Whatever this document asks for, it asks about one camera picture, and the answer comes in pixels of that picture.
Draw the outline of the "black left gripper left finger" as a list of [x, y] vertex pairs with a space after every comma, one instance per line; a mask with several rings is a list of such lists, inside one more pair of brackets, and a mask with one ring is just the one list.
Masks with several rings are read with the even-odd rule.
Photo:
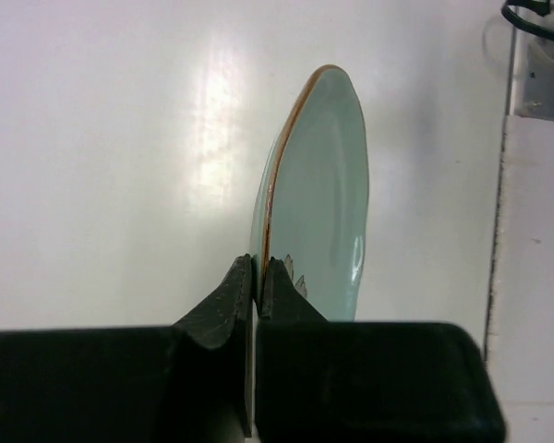
[[251, 436], [249, 255], [171, 325], [0, 331], [0, 442]]

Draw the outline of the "large green floral plate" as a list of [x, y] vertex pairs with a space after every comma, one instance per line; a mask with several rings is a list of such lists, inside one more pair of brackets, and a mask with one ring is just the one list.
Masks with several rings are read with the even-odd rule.
[[348, 74], [317, 68], [274, 140], [249, 242], [257, 288], [276, 258], [325, 318], [355, 318], [365, 259], [369, 173], [360, 101]]

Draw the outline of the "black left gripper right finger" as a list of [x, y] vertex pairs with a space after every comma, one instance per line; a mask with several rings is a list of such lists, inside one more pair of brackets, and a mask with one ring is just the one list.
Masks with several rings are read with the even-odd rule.
[[445, 322], [335, 322], [272, 259], [259, 296], [263, 442], [503, 442], [481, 352]]

